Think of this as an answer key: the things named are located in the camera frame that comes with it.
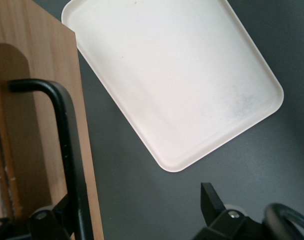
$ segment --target black bracket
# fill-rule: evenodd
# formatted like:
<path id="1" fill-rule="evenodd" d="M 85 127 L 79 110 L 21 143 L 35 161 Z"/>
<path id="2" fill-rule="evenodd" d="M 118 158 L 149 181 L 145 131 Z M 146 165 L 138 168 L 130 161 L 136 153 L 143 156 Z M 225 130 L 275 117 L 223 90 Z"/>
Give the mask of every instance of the black bracket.
<path id="1" fill-rule="evenodd" d="M 279 203 L 266 207 L 263 223 L 235 209 L 226 209 L 212 184 L 201 185 L 201 209 L 207 224 L 194 240 L 304 240 L 304 216 Z"/>

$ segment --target wooden panel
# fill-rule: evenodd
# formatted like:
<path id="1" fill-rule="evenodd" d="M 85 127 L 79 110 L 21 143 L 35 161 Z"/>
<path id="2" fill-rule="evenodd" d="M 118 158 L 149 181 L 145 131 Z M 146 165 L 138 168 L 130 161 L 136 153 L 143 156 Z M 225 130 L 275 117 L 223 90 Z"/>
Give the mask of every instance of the wooden panel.
<path id="1" fill-rule="evenodd" d="M 33 95 L 11 93 L 7 86 L 8 80 L 25 78 L 30 78 L 27 59 L 0 43 L 0 171 L 7 175 L 16 221 L 51 204 Z"/>
<path id="2" fill-rule="evenodd" d="M 103 239 L 88 137 L 75 34 L 31 0 L 0 0 L 0 43 L 19 49 L 32 78 L 52 80 L 70 93 L 77 117 L 95 239 Z M 66 193 L 54 111 L 42 93 L 34 94 L 52 202 Z"/>

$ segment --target black curved bar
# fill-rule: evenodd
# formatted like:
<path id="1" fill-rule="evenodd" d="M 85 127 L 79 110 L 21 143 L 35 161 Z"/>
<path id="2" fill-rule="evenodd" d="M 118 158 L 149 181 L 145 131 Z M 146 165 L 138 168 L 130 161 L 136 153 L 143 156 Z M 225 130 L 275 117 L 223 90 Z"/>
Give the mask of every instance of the black curved bar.
<path id="1" fill-rule="evenodd" d="M 304 229 L 304 216 L 279 203 L 272 203 L 266 207 L 263 224 L 268 229 L 272 239 L 304 240 L 304 236 L 293 223 Z"/>
<path id="2" fill-rule="evenodd" d="M 56 115 L 69 207 L 75 220 L 75 237 L 94 239 L 76 116 L 69 93 L 59 83 L 41 79 L 12 80 L 8 85 L 12 92 L 41 91 L 51 99 Z"/>

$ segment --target gray surface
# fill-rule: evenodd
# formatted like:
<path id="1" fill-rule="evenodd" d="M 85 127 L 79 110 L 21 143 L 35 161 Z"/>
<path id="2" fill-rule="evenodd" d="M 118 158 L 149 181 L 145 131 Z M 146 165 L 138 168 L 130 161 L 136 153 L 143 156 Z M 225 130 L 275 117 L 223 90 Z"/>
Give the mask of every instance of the gray surface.
<path id="1" fill-rule="evenodd" d="M 60 19 L 67 0 L 35 0 Z M 284 89 L 279 111 L 178 173 L 162 170 L 80 55 L 105 240 L 188 240 L 204 226 L 200 183 L 255 221 L 304 214 L 304 0 L 230 0 Z"/>

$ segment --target dark gray table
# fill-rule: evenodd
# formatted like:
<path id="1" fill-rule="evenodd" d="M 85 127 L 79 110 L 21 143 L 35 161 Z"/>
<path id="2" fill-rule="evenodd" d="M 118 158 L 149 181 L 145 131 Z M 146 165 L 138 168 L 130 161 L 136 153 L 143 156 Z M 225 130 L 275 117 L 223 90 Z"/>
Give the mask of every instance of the dark gray table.
<path id="1" fill-rule="evenodd" d="M 35 0 L 60 19 L 68 0 Z M 162 170 L 80 55 L 105 240 L 189 240 L 200 183 L 255 221 L 272 202 L 304 214 L 304 0 L 229 0 L 284 89 L 272 116 L 178 173 Z"/>

